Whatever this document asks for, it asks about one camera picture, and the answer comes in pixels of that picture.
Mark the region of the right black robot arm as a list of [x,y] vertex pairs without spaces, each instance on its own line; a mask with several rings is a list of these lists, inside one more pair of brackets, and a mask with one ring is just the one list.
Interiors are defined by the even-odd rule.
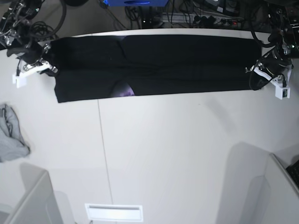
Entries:
[[55,28],[43,21],[32,22],[39,13],[43,0],[9,0],[8,10],[0,18],[0,44],[7,49],[7,56],[16,55],[28,64],[42,60],[48,48],[40,41],[53,40],[66,18],[67,6],[60,1],[62,15]]

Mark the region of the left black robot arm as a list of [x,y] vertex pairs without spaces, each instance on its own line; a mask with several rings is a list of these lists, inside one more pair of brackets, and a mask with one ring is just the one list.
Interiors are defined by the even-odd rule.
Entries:
[[[255,8],[267,9],[271,35],[263,43],[255,34],[250,17]],[[297,0],[260,0],[248,8],[249,29],[253,39],[263,48],[270,48],[259,61],[260,70],[270,76],[281,74],[292,67],[292,60],[299,57],[299,2]]]

